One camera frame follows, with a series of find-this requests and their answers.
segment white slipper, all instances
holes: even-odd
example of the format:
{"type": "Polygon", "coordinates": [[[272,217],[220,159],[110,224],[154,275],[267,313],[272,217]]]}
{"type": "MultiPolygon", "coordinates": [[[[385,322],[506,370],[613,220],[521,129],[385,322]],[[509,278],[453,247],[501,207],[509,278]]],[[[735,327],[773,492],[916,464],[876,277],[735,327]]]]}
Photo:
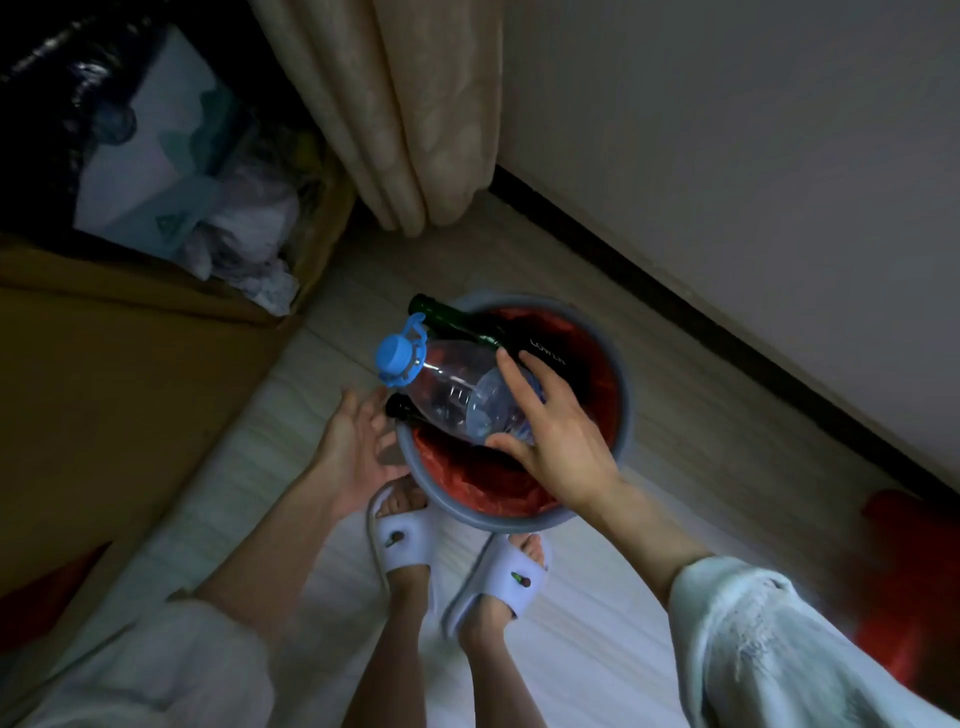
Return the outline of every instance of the white slipper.
{"type": "Polygon", "coordinates": [[[444,616],[444,634],[456,640],[460,623],[480,595],[495,596],[520,617],[546,583],[553,562],[553,549],[546,536],[540,534],[543,564],[527,556],[508,540],[505,533],[494,533],[487,541],[463,589],[450,604],[444,616]]]}
{"type": "Polygon", "coordinates": [[[394,491],[397,484],[381,489],[367,508],[367,534],[387,593],[390,584],[387,573],[394,569],[425,564],[430,567],[430,586],[427,609],[431,614],[437,610],[437,536],[440,532],[440,509],[426,501],[426,507],[416,511],[376,517],[383,501],[394,491]]]}

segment white wall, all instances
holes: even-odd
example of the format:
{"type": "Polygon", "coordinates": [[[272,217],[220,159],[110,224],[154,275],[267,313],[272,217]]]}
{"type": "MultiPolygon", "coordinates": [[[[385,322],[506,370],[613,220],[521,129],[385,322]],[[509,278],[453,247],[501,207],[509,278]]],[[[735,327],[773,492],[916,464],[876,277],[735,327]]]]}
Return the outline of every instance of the white wall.
{"type": "Polygon", "coordinates": [[[507,4],[500,163],[960,474],[960,3],[507,4]]]}

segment baseboard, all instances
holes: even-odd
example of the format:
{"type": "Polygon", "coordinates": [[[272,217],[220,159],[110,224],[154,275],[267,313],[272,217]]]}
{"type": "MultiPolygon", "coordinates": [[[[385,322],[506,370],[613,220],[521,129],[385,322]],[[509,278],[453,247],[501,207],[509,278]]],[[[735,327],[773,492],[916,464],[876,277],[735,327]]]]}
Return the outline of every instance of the baseboard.
{"type": "Polygon", "coordinates": [[[803,412],[826,434],[877,465],[904,488],[931,502],[960,510],[960,493],[940,477],[718,324],[519,177],[498,165],[490,192],[552,234],[665,319],[682,328],[711,352],[733,364],[774,396],[803,412]]]}

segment curtain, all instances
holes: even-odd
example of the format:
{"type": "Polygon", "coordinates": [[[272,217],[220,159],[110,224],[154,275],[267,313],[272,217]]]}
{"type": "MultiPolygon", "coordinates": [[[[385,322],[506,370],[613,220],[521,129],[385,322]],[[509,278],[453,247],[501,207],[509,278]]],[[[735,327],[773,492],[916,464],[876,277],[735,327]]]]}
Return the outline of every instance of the curtain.
{"type": "Polygon", "coordinates": [[[502,0],[251,0],[277,60],[386,230],[452,223],[500,133],[502,0]]]}

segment hand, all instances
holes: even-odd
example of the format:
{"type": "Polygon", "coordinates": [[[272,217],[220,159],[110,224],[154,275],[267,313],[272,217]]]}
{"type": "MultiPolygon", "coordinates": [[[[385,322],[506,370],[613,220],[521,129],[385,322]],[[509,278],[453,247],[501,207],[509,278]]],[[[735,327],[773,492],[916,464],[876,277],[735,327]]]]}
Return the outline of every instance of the hand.
{"type": "Polygon", "coordinates": [[[396,443],[396,432],[383,434],[386,395],[386,388],[378,387],[360,404],[356,393],[346,390],[326,423],[313,460],[300,477],[330,497],[337,520],[359,511],[383,485],[410,472],[409,466],[383,465],[377,459],[396,443]]]}
{"type": "Polygon", "coordinates": [[[570,385],[528,352],[520,360],[540,382],[546,403],[503,349],[496,353],[500,373],[534,433],[533,447],[512,435],[487,438],[495,448],[519,461],[557,500],[578,513],[621,481],[620,471],[600,429],[580,407],[570,385]]]}

